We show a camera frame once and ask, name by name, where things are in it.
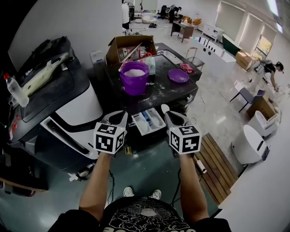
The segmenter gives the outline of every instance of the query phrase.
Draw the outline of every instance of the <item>person's right arm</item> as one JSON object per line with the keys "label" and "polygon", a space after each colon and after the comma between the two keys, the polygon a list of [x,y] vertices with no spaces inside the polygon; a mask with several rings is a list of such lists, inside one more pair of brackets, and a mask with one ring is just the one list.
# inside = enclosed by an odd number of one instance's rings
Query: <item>person's right arm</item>
{"label": "person's right arm", "polygon": [[208,218],[205,195],[200,186],[193,158],[190,154],[180,155],[180,200],[185,221],[194,224]]}

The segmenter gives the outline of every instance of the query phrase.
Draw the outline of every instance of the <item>plastic bottle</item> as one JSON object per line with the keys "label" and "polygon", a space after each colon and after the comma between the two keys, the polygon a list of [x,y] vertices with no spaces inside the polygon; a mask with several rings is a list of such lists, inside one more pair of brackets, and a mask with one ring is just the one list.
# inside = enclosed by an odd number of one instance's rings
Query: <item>plastic bottle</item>
{"label": "plastic bottle", "polygon": [[21,107],[26,107],[29,103],[28,96],[23,92],[17,81],[10,77],[8,73],[4,75],[6,80],[7,89],[14,97],[14,99],[21,105]]}

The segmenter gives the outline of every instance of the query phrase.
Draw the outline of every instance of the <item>cardboard box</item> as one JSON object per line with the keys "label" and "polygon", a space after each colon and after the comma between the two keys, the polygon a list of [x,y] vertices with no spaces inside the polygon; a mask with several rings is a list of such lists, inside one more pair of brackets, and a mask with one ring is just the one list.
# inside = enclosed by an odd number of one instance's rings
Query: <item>cardboard box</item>
{"label": "cardboard box", "polygon": [[247,71],[257,60],[249,53],[238,52],[236,54],[236,61],[238,65]]}
{"label": "cardboard box", "polygon": [[152,49],[154,55],[157,54],[153,36],[150,35],[125,35],[115,37],[109,43],[109,51],[105,56],[105,61],[107,67],[121,63],[118,56],[118,48],[126,48],[130,46],[138,46],[140,43],[141,46],[148,47]]}

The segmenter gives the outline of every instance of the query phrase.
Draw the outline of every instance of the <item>black table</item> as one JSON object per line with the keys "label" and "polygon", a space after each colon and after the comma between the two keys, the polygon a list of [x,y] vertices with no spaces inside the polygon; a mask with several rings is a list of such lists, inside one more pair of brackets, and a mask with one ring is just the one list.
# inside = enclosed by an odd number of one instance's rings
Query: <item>black table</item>
{"label": "black table", "polygon": [[[188,63],[194,72],[189,75],[190,80],[185,84],[177,84],[168,79],[168,72],[171,69],[181,69],[180,66],[173,64],[164,55],[155,56],[156,74],[149,77],[146,92],[140,96],[128,95],[120,79],[119,68],[121,64],[114,65],[105,69],[106,76],[111,83],[115,94],[115,100],[119,102],[121,109],[129,113],[128,125],[132,122],[131,115],[155,107],[160,116],[164,119],[160,105],[184,101],[188,95],[193,99],[198,91],[196,81],[200,79],[201,72],[180,54],[172,50],[163,43],[157,43],[158,50],[169,50],[176,57]],[[131,146],[133,152],[138,152],[154,146],[156,143],[167,138],[166,127],[151,134],[141,136],[136,126],[127,127],[127,144]]]}

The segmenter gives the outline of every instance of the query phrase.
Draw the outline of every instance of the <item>gray chair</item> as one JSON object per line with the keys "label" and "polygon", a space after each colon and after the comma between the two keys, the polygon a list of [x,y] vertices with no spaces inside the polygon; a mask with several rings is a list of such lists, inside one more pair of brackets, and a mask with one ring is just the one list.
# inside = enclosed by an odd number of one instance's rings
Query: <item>gray chair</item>
{"label": "gray chair", "polygon": [[261,99],[264,96],[265,91],[259,90],[257,95],[253,97],[253,95],[246,88],[243,88],[239,91],[239,93],[232,100],[234,100],[239,94],[241,94],[243,96],[243,98],[247,101],[247,103],[244,105],[244,107],[239,111],[239,112],[241,112],[246,107],[247,104],[252,105],[253,103],[257,102],[259,99]]}
{"label": "gray chair", "polygon": [[[190,51],[191,49],[195,49],[194,56],[193,56],[193,57],[189,57],[189,58],[187,58],[187,55],[188,55],[188,53],[189,53],[189,51]],[[189,62],[191,62],[195,67],[197,67],[197,68],[198,68],[198,67],[201,67],[200,70],[202,70],[202,69],[203,69],[203,66],[204,66],[204,62],[202,62],[200,59],[198,59],[198,58],[195,57],[195,54],[196,54],[197,49],[198,49],[198,48],[195,48],[195,47],[191,47],[191,48],[189,48],[189,49],[187,50],[187,53],[186,53],[186,59],[187,59]]]}

